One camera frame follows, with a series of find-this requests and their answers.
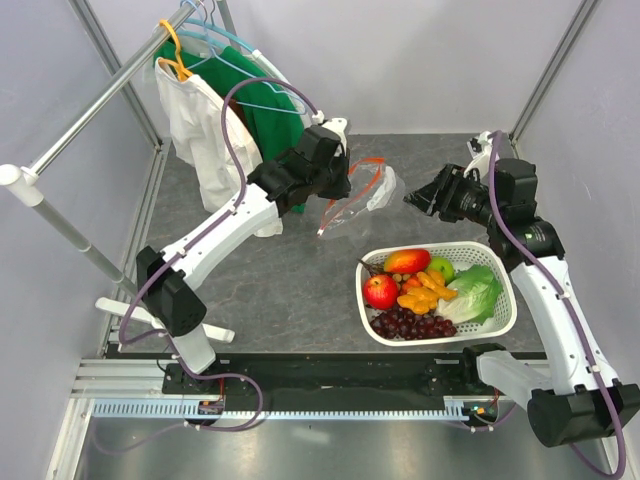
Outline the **clear zip top bag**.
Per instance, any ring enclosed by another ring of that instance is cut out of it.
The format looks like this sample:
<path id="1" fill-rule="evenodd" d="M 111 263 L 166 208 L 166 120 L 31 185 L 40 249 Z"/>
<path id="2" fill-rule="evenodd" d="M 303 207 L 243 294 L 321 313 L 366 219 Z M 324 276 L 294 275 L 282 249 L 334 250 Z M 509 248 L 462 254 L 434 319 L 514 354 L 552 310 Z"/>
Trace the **clear zip top bag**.
<path id="1" fill-rule="evenodd" d="M 382 157 L 356 161 L 348 170 L 351 192 L 325 207 L 316 235 L 321 240 L 346 238 L 356 242 L 371 232 L 373 218 L 402 201 L 405 183 Z"/>

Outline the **red yellow mango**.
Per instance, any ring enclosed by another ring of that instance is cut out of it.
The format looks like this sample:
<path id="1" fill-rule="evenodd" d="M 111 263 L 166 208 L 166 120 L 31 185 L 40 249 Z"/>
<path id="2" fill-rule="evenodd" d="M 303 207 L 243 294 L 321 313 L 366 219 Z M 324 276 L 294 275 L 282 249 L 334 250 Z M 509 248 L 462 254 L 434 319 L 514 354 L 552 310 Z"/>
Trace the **red yellow mango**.
<path id="1" fill-rule="evenodd" d="M 425 270 L 430 262 L 431 255 L 425 249 L 402 249 L 386 258 L 383 269 L 391 274 L 415 274 Z"/>

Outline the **brown longan cluster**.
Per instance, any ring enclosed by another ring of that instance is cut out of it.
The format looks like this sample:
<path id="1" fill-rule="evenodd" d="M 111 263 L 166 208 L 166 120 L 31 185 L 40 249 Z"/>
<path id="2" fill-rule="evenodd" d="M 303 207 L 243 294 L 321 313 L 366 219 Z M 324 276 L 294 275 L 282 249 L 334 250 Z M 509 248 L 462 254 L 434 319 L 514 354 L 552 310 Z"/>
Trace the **brown longan cluster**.
<path id="1" fill-rule="evenodd" d="M 410 274 L 386 272 L 383 268 L 383 265 L 380 263 L 372 264 L 365 262 L 364 260 L 359 260 L 359 264 L 369 273 L 370 276 L 387 275 L 390 276 L 396 283 L 406 282 L 411 277 Z"/>

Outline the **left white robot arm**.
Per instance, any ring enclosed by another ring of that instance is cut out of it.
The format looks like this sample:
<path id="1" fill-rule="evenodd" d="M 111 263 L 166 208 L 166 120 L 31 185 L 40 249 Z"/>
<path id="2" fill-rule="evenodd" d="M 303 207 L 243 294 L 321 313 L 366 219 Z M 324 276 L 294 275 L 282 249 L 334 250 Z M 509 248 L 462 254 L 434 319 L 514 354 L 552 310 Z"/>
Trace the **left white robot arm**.
<path id="1" fill-rule="evenodd" d="M 306 128 L 295 147 L 260 164 L 244 189 L 192 232 L 161 251 L 145 247 L 138 253 L 142 301 L 166 329 L 187 367 L 185 382 L 196 392 L 211 392 L 220 378 L 203 325 L 207 308 L 197 289 L 246 239 L 309 197 L 348 197 L 348 128 L 344 118 Z"/>

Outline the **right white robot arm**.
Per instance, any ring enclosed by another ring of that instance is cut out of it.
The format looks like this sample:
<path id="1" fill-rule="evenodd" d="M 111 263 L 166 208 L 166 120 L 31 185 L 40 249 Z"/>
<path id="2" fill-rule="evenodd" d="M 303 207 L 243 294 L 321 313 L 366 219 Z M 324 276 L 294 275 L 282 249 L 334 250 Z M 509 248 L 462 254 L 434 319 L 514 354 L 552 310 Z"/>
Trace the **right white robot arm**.
<path id="1" fill-rule="evenodd" d="M 442 221 L 468 219 L 486 228 L 491 250 L 526 301 L 550 369 L 541 374 L 496 343 L 480 344 L 464 349 L 458 381 L 469 393 L 492 386 L 506 394 L 546 447 L 619 436 L 639 411 L 639 387 L 620 381 L 595 341 L 558 234 L 536 213 L 537 187 L 533 164 L 505 158 L 485 182 L 448 164 L 404 197 Z"/>

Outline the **white plastic basket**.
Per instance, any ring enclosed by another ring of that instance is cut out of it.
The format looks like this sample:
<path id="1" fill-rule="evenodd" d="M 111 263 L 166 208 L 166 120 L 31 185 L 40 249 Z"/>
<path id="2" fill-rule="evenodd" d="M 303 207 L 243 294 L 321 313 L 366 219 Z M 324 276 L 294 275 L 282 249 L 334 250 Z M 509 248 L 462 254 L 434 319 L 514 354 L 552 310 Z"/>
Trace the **white plastic basket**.
<path id="1" fill-rule="evenodd" d="M 356 267 L 362 325 L 390 346 L 432 346 L 500 336 L 515 324 L 501 261 L 476 242 L 372 251 Z"/>

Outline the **green apple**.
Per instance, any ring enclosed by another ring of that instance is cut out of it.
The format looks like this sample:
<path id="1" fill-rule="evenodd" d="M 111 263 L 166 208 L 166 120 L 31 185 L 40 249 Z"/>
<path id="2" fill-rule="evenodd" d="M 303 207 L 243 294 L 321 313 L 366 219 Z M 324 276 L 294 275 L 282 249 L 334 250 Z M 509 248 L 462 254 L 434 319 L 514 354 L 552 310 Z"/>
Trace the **green apple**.
<path id="1" fill-rule="evenodd" d="M 432 257 L 428 269 L 439 272 L 446 285 L 455 279 L 455 269 L 452 263 L 444 257 Z"/>

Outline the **yellow ginger root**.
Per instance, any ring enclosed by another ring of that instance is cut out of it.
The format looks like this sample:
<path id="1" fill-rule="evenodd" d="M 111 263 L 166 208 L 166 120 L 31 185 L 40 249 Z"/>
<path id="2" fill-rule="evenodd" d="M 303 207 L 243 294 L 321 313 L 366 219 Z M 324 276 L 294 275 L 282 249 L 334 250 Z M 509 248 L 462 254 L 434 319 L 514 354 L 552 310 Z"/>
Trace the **yellow ginger root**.
<path id="1" fill-rule="evenodd" d="M 450 301 L 457 296 L 456 290 L 447 287 L 442 273 L 428 269 L 404 282 L 396 302 L 401 308 L 423 315 L 435 310 L 440 300 Z"/>

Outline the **green lettuce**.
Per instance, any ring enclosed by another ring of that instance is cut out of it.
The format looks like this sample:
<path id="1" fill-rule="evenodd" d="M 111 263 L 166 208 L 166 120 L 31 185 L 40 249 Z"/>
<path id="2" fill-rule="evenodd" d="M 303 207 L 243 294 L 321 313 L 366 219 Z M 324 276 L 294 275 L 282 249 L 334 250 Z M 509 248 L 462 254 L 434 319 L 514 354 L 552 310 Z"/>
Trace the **green lettuce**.
<path id="1" fill-rule="evenodd" d="M 457 295 L 451 300 L 440 299 L 435 309 L 437 316 L 458 325 L 466 322 L 482 325 L 494 315 L 495 306 L 503 288 L 493 271 L 487 266 L 473 265 L 462 271 L 448 285 Z"/>

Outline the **red apple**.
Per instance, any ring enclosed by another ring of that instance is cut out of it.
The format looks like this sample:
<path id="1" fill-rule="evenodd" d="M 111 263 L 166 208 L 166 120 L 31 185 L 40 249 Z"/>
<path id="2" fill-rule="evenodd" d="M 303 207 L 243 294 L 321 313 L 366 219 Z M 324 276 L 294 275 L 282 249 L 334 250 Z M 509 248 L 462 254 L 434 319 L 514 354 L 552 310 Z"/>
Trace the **red apple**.
<path id="1" fill-rule="evenodd" d="M 393 307 L 399 288 L 392 277 L 384 274 L 370 277 L 362 287 L 364 301 L 372 308 L 388 310 Z"/>

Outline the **brown garment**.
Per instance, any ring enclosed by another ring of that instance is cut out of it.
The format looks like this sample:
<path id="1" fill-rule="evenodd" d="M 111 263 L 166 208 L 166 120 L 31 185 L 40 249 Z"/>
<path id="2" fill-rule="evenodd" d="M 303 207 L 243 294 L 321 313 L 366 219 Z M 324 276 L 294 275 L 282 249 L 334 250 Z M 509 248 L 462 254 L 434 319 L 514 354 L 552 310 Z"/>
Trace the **brown garment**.
<path id="1" fill-rule="evenodd" d="M 249 122 L 247 120 L 244 109 L 234 98 L 231 98 L 229 100 L 226 119 L 230 120 L 232 116 L 235 116 L 246 129 L 249 129 Z"/>

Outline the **purple grape bunch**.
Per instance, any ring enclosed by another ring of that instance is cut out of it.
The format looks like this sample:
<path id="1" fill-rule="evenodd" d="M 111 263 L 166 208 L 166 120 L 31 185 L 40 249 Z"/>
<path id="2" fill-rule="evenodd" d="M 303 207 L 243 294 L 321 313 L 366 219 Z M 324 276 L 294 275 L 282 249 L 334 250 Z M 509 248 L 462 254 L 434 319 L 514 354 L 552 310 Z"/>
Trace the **purple grape bunch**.
<path id="1" fill-rule="evenodd" d="M 418 315 L 399 306 L 375 315 L 369 326 L 378 337 L 393 341 L 422 341 L 458 334 L 457 327 L 449 319 L 430 314 Z"/>

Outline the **metal clothes rack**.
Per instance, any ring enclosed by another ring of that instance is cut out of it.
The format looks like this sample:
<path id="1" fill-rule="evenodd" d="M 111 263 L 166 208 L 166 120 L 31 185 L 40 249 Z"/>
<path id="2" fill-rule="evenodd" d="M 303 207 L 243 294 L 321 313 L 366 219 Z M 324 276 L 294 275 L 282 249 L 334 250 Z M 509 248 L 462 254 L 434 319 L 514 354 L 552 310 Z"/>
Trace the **metal clothes rack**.
<path id="1" fill-rule="evenodd" d="M 1 5 L 1 160 L 27 166 L 62 134 L 110 73 L 66 1 Z M 120 261 L 152 148 L 113 97 L 42 174 L 46 199 Z M 79 350 L 96 342 L 95 299 L 113 283 L 11 193 L 1 195 L 1 346 Z"/>

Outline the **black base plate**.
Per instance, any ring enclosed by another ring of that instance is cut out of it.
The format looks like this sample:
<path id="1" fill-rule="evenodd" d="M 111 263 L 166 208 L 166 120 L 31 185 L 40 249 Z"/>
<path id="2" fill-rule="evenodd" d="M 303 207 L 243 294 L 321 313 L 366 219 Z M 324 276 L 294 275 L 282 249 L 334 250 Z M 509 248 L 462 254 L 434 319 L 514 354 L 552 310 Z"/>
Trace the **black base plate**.
<path id="1" fill-rule="evenodd" d="M 265 408 L 429 408 L 445 396 L 494 397 L 467 381 L 460 353 L 226 353 L 205 373 L 252 378 Z"/>

